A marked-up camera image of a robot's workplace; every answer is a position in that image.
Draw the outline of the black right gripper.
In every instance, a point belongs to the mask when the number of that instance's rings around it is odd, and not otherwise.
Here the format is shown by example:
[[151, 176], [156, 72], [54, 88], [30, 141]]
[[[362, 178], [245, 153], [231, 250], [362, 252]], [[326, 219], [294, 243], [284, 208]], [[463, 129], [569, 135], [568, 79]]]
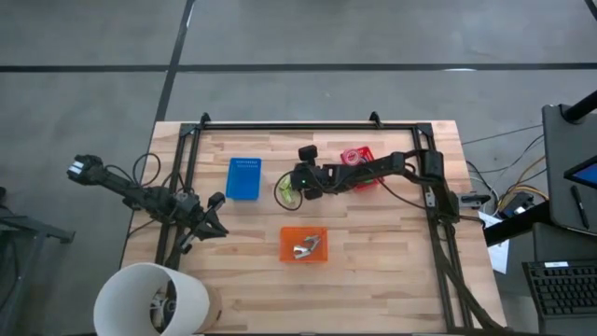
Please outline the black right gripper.
[[319, 199], [324, 192], [334, 192], [337, 183], [337, 164], [322, 166], [309, 163], [297, 163], [290, 173], [290, 181], [294, 190], [303, 190], [307, 201]]

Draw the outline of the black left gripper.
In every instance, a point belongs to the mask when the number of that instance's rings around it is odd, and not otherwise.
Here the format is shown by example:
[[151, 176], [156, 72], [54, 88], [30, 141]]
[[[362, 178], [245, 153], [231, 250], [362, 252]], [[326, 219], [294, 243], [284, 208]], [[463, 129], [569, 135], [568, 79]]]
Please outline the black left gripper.
[[203, 207], [199, 200], [183, 201], [183, 214], [187, 236], [206, 240], [223, 238], [224, 233], [229, 233], [220, 222], [213, 201], [209, 201], [207, 207]]

